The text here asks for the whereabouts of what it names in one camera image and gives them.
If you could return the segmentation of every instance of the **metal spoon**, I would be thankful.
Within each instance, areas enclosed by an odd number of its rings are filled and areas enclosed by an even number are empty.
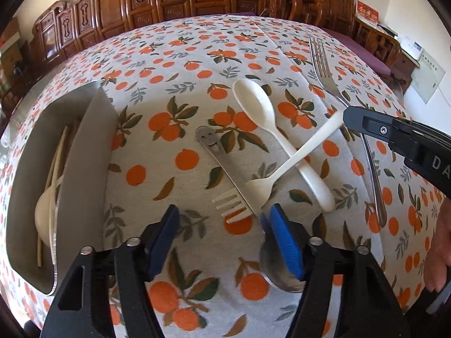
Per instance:
[[[260,85],[252,80],[241,79],[235,81],[232,90],[236,101],[250,120],[261,129],[271,133],[288,156],[293,156],[296,149],[277,129],[274,107]],[[333,211],[335,209],[335,198],[310,164],[303,159],[296,165],[296,168],[304,177],[323,211]]]

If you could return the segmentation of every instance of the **utensil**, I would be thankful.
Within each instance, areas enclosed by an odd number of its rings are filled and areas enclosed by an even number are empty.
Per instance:
[[[54,156],[55,162],[54,163],[52,162],[53,165],[52,181],[48,186],[48,188],[39,197],[39,200],[36,203],[34,213],[35,225],[38,232],[38,236],[50,248],[53,263],[55,263],[53,251],[53,231],[54,231],[54,216],[56,208],[56,188],[63,181],[63,176],[61,176],[59,179],[57,179],[57,177],[67,132],[68,128],[65,127],[61,139],[59,140],[59,144]]]
[[[343,112],[337,111],[328,121],[316,131],[316,133],[298,150],[296,153],[283,163],[273,174],[263,179],[254,179],[245,183],[246,188],[250,191],[259,208],[268,201],[274,183],[284,175],[291,167],[296,165],[300,160],[305,158],[309,153],[321,145],[326,138],[339,129],[343,125]],[[220,202],[236,195],[236,189],[231,189],[222,195],[213,199],[213,202]],[[242,220],[241,214],[231,217],[227,222],[237,222]]]
[[[345,107],[350,107],[350,104],[342,96],[337,85],[334,82],[331,71],[329,69],[329,64],[326,58],[326,52],[324,50],[322,39],[315,39],[314,37],[309,36],[308,40],[310,43],[310,52],[312,54],[314,71],[321,87],[330,95],[334,96]],[[371,149],[369,147],[368,140],[364,134],[362,134],[361,137],[364,143],[365,153],[369,166],[371,185],[373,188],[373,195],[376,204],[376,215],[380,226],[383,228],[387,223],[387,211],[385,209],[385,204],[382,198],[381,185],[379,183],[379,178],[377,177],[377,171],[374,165],[373,157],[371,155]]]
[[[261,129],[271,133],[287,155],[293,156],[296,149],[277,129],[274,107],[260,85],[249,79],[240,79],[233,83],[232,90],[236,101],[249,119]],[[296,164],[296,168],[312,190],[323,211],[333,211],[335,209],[335,198],[310,164],[302,159]]]
[[[224,206],[224,204],[222,204],[222,206],[227,208],[233,206],[234,203],[236,204],[239,202],[240,204],[237,206],[238,210],[245,208],[245,211],[243,211],[240,216],[247,214],[248,217],[255,214],[260,218],[260,223],[265,233],[265,241],[260,248],[259,261],[265,278],[269,283],[283,291],[293,293],[302,292],[304,290],[305,282],[298,281],[296,277],[294,277],[294,275],[287,269],[268,220],[263,214],[261,208],[257,206],[255,200],[253,199],[253,195],[246,189],[241,175],[236,172],[235,168],[230,163],[230,160],[227,157],[227,154],[225,153],[214,129],[207,126],[199,127],[196,130],[196,138],[222,167],[224,172],[237,187],[235,190],[236,193],[232,195],[232,197],[235,196],[234,201],[232,203],[230,201],[226,201],[226,206]]]
[[[224,147],[215,133],[215,130],[202,126],[196,130],[196,139],[200,141],[202,146],[208,151],[208,153],[216,160],[216,162],[222,167],[227,176],[231,179],[236,189],[233,189],[232,192],[218,201],[213,199],[213,203],[220,204],[216,207],[218,210],[224,210],[221,214],[222,216],[230,215],[234,212],[238,212],[243,210],[238,216],[240,219],[245,219],[252,214],[260,215],[262,210],[261,207],[258,206],[254,195],[249,192],[247,187],[244,185],[244,181],[242,176],[236,171],[234,166],[230,163],[227,154],[225,153]]]

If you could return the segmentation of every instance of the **metal fork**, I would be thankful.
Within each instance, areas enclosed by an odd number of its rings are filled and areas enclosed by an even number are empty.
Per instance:
[[[337,85],[334,82],[334,79],[332,78],[322,39],[309,36],[308,41],[310,43],[310,52],[312,54],[314,71],[321,87],[330,95],[334,96],[346,108],[350,107],[350,104],[340,93]],[[361,134],[361,137],[364,143],[369,172],[371,176],[371,185],[373,188],[373,195],[376,204],[377,220],[379,221],[380,226],[383,228],[387,223],[387,211],[385,209],[385,204],[382,197],[381,185],[379,183],[379,178],[377,176],[376,167],[374,165],[373,157],[371,156],[371,149],[369,147],[367,138],[363,134]]]

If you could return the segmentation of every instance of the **finger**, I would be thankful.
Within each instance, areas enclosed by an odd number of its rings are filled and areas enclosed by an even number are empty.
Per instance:
[[[441,291],[446,284],[446,264],[435,253],[428,253],[425,262],[425,285],[429,291]]]
[[[437,220],[436,227],[435,234],[432,237],[431,249],[447,265],[451,265],[451,232],[445,227],[442,219]]]

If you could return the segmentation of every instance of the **table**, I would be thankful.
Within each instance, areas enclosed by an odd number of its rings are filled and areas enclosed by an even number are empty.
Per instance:
[[[8,197],[23,145],[49,102],[101,80],[120,114],[107,179],[105,247],[138,236],[171,203],[182,214],[163,273],[147,287],[165,335],[285,336],[300,295],[282,292],[263,277],[260,225],[252,218],[226,224],[214,208],[211,199],[232,183],[194,133],[201,125],[214,127],[246,178],[271,174],[287,155],[245,116],[231,87],[238,78],[258,82],[276,108],[278,127],[300,147],[340,108],[318,87],[308,35],[324,39],[335,82],[351,104],[409,118],[353,52],[321,29],[291,21],[232,15],[175,20],[124,33],[71,58],[28,113],[3,171],[0,265],[9,297],[42,326],[52,298],[10,268],[3,247]],[[279,202],[290,219],[333,246],[370,246],[407,309],[424,286],[424,260],[443,195],[407,169],[386,144],[369,141],[389,215],[384,228],[375,216],[361,140],[344,127],[307,158],[333,190],[337,209],[321,214],[295,169],[278,181],[264,209]],[[324,336],[333,335],[341,281],[334,278]],[[114,328],[124,337],[115,286],[110,293]]]

